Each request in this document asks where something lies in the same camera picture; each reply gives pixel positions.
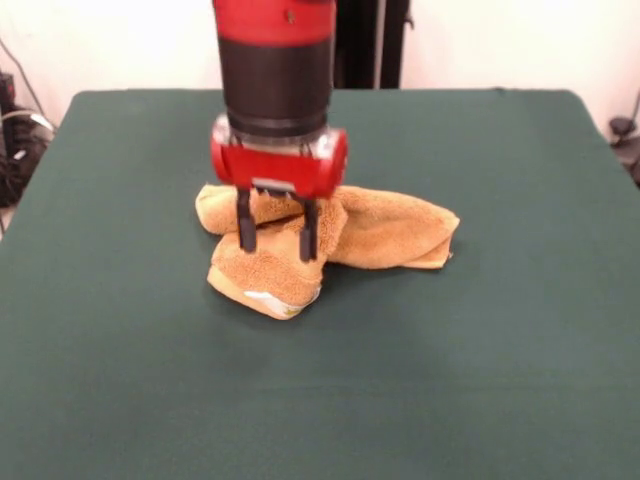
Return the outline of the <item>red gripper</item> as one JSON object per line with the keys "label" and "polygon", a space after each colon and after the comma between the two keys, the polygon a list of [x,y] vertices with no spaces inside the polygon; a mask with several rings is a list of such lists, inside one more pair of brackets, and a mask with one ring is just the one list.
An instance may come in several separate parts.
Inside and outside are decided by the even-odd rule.
{"label": "red gripper", "polygon": [[[289,192],[302,198],[329,198],[343,180],[348,140],[345,130],[330,128],[306,147],[237,144],[231,141],[228,130],[215,128],[211,153],[218,179],[238,188],[236,214],[240,247],[243,251],[255,251],[256,224],[248,189]],[[304,199],[302,206],[300,259],[310,262],[317,259],[318,211],[314,199]]]}

